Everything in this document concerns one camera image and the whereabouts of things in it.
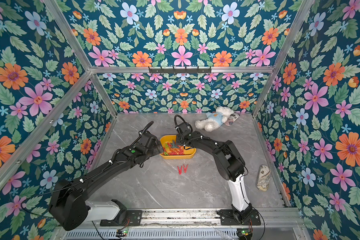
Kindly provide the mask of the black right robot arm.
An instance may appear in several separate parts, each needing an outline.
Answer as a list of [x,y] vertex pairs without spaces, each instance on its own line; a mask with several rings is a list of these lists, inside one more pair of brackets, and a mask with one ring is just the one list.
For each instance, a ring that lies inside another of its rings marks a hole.
[[210,154],[221,177],[228,181],[234,213],[247,215],[253,207],[247,196],[244,175],[245,161],[232,141],[216,141],[198,131],[187,122],[175,123],[176,142],[184,147],[202,150]]

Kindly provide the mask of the red clothespin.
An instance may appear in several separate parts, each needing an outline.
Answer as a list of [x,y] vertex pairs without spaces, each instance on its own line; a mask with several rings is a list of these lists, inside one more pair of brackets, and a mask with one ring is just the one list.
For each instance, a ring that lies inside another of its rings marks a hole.
[[186,173],[188,170],[188,165],[183,164],[183,172]]
[[179,175],[183,172],[183,166],[177,166]]

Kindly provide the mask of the yellow plastic storage box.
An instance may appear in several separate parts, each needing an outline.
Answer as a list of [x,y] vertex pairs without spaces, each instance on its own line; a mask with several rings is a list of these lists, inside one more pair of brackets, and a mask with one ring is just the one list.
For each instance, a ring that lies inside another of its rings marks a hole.
[[[163,150],[164,150],[164,144],[165,142],[176,142],[176,135],[165,135],[161,137],[160,142],[162,144]],[[179,159],[191,159],[196,153],[196,149],[191,147],[184,147],[185,154],[181,156],[165,156],[163,153],[160,154],[160,156],[165,160],[179,160]]]

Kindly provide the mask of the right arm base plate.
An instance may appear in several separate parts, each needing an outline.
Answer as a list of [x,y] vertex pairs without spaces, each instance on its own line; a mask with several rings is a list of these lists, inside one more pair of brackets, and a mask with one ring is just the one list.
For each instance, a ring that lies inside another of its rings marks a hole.
[[257,210],[251,209],[250,211],[237,210],[218,210],[217,215],[220,217],[222,226],[260,226],[262,219]]

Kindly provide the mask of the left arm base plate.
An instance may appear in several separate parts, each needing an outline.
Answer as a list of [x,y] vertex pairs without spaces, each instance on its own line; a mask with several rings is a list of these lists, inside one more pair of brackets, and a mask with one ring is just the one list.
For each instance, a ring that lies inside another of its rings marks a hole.
[[101,227],[135,227],[141,224],[142,210],[119,210],[116,217],[112,220],[101,220]]

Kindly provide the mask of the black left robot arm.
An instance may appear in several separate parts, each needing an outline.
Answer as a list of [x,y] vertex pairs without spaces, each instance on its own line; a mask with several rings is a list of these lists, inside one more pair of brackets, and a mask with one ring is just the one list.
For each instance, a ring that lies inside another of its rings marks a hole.
[[66,231],[91,221],[111,221],[119,226],[127,223],[127,208],[120,201],[89,199],[117,175],[134,166],[142,167],[146,160],[162,151],[156,136],[150,132],[141,133],[132,145],[115,151],[110,160],[88,174],[72,181],[58,181],[50,200],[49,213]]

